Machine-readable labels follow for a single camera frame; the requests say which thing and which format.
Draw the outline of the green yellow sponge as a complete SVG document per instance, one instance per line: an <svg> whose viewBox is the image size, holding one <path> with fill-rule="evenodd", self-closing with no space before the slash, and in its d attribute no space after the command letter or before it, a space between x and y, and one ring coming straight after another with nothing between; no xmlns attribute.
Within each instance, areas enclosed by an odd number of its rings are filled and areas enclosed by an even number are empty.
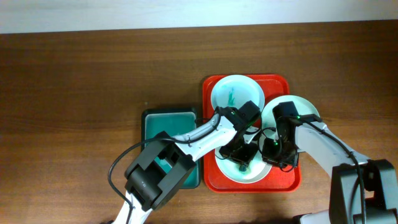
<svg viewBox="0 0 398 224"><path fill-rule="evenodd" d="M238 171L240 171L241 173L247 173L250 170L249 170L248 166L241 165L238 167Z"/></svg>

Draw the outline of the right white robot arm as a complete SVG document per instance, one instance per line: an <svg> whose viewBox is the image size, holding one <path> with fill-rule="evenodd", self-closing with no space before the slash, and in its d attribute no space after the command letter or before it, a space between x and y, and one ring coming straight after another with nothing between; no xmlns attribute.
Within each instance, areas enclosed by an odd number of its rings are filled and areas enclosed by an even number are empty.
<svg viewBox="0 0 398 224"><path fill-rule="evenodd" d="M303 150L331 178L328 210L297 215L294 223L397 224L397 177L388 160L372 160L356 152L319 116L299 114L291 101L279 103L272 114L277 140L264 141L263 161L289 172Z"/></svg>

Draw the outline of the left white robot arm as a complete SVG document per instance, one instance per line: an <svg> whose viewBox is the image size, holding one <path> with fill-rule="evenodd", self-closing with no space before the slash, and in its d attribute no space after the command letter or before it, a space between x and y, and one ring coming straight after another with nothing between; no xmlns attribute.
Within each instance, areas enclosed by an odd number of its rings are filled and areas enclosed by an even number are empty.
<svg viewBox="0 0 398 224"><path fill-rule="evenodd" d="M252 101L239 109L217 107L205 124L185 134L166 132L137 143L144 149L126 169L124 200L115 223L144 223L154 210L163 207L181 188L197 166L197 160L217 147L239 148L254 137L248 134L261 110Z"/></svg>

